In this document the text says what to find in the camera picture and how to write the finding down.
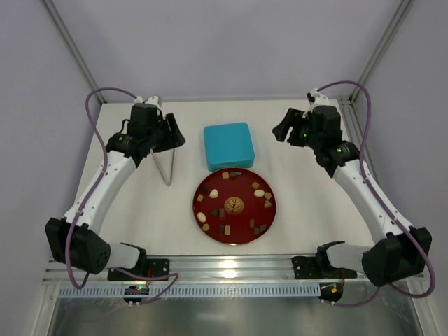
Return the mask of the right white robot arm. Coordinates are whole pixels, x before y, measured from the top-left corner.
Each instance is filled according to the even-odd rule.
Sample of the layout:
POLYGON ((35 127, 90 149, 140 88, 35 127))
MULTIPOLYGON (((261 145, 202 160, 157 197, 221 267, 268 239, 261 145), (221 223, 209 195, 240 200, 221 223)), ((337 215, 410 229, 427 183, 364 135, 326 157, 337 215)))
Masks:
POLYGON ((166 251, 181 255, 310 254, 329 244, 337 266, 361 269, 363 254, 387 237, 406 239, 410 222, 402 216, 366 166, 346 163, 329 177, 308 148, 278 142, 272 128, 285 116, 288 101, 200 101, 171 104, 187 141, 176 152, 174 182, 168 190, 166 251), (247 244, 220 243, 193 218, 193 193, 205 177, 202 131, 207 125, 244 121, 255 147, 254 171, 274 190, 273 225, 247 244))

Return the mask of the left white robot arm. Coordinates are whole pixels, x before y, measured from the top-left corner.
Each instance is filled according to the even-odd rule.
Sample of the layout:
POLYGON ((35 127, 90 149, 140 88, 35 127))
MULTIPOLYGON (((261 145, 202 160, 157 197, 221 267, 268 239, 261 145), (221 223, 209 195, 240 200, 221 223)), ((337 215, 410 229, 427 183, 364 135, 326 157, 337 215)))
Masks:
POLYGON ((89 274, 139 267, 144 250, 104 241, 100 236, 104 219, 126 180, 145 158, 185 142, 173 113, 163 114, 158 105, 135 103, 127 124, 104 143, 104 161, 85 192, 61 219, 47 222, 45 233, 53 258, 89 274))

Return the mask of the silver metal tongs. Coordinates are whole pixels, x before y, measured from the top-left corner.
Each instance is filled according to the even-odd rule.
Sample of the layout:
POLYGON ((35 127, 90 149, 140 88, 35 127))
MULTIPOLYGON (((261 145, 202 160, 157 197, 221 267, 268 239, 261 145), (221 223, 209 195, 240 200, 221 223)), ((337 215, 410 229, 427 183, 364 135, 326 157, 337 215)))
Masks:
POLYGON ((174 177, 176 150, 171 149, 160 153, 152 153, 152 157, 164 184, 169 187, 174 177))

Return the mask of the teal square tin box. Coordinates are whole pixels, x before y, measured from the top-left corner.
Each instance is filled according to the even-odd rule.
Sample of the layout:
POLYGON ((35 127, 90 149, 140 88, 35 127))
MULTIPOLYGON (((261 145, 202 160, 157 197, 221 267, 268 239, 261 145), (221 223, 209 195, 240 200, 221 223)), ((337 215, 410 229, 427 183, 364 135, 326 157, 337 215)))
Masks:
POLYGON ((234 157, 206 157, 207 169, 210 172, 226 168, 251 168, 254 164, 255 156, 250 155, 236 160, 234 157))

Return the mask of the teal tin lid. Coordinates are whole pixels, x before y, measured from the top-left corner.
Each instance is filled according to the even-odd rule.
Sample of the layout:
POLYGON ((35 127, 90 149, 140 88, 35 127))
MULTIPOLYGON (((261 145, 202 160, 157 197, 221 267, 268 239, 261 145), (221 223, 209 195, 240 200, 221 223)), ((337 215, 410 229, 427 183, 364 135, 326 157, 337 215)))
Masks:
POLYGON ((231 157, 238 160, 256 156, 246 122, 206 126, 203 136, 206 157, 231 157))

